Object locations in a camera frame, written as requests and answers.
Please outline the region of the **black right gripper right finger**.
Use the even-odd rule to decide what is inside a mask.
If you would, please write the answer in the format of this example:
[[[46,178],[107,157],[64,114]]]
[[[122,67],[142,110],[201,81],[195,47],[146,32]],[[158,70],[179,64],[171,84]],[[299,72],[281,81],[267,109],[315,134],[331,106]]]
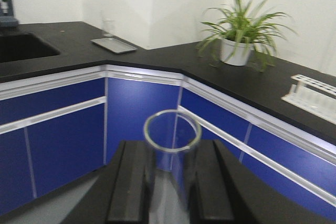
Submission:
[[[219,140],[201,140],[191,223],[331,223],[268,186]]]

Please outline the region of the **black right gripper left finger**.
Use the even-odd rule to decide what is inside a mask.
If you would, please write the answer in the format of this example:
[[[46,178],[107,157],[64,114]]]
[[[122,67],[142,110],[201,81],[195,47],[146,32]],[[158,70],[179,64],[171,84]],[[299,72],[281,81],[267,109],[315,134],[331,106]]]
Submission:
[[[148,223],[143,141],[121,141],[96,182],[63,223]]]

